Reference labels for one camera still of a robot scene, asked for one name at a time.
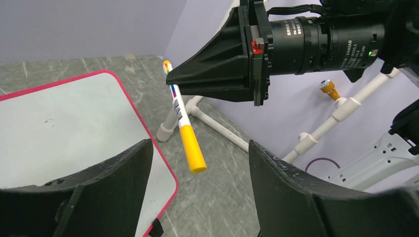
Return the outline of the yellow marker cap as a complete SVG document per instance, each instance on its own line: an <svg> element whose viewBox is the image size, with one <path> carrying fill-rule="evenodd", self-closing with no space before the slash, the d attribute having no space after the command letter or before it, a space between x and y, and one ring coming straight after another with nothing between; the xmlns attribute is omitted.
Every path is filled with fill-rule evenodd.
<svg viewBox="0 0 419 237"><path fill-rule="evenodd" d="M192 173L200 173L207 169L196 135L191 125L180 128L180 136L184 146L186 159Z"/></svg>

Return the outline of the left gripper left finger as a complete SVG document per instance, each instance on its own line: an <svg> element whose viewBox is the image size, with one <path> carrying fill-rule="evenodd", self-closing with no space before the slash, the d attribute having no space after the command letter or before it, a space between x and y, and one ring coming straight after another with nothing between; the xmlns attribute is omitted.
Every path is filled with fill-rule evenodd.
<svg viewBox="0 0 419 237"><path fill-rule="evenodd" d="M2 189L3 237L133 237L153 160L142 140L122 153L42 186Z"/></svg>

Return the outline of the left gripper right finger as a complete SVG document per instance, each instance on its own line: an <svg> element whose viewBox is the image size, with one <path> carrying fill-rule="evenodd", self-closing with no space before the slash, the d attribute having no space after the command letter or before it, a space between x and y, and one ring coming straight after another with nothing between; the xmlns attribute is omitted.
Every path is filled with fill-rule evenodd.
<svg viewBox="0 0 419 237"><path fill-rule="evenodd" d="M249 166L261 237L416 237L419 191L370 194L344 188L249 142Z"/></svg>

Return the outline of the white marker pen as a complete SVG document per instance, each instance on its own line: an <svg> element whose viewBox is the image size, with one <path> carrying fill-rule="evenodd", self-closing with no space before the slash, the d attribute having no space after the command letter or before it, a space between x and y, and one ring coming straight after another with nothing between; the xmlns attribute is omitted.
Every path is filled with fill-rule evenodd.
<svg viewBox="0 0 419 237"><path fill-rule="evenodd" d="M172 99L173 109L175 117L178 122L179 128L185 125L191 125L187 117L187 112L185 108L185 103L183 101L182 95L180 93L179 87L176 84L168 84L170 95Z"/></svg>

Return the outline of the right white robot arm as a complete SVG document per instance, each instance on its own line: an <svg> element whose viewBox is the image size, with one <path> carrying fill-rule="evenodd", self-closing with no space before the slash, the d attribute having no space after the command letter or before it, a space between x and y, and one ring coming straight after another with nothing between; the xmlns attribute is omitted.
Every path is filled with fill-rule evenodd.
<svg viewBox="0 0 419 237"><path fill-rule="evenodd" d="M243 0L166 82L330 183L379 193L419 182L416 0Z"/></svg>

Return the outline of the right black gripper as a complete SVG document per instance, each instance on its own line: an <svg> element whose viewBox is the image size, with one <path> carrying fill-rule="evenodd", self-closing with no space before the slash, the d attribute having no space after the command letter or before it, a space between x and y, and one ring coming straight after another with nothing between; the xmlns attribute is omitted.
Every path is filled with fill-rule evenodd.
<svg viewBox="0 0 419 237"><path fill-rule="evenodd" d="M220 31L168 73L166 83L176 84L182 95L254 100L255 106L262 106L269 96L272 51L273 33L264 1L241 0Z"/></svg>

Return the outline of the red-framed whiteboard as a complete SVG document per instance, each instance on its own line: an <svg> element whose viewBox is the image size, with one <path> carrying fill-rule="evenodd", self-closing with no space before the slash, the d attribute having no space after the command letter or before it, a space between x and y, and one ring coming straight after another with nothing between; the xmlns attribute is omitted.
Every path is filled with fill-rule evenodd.
<svg viewBox="0 0 419 237"><path fill-rule="evenodd" d="M0 98L0 190L42 186L150 139L153 160L134 237L160 237L178 183L118 77L107 70Z"/></svg>

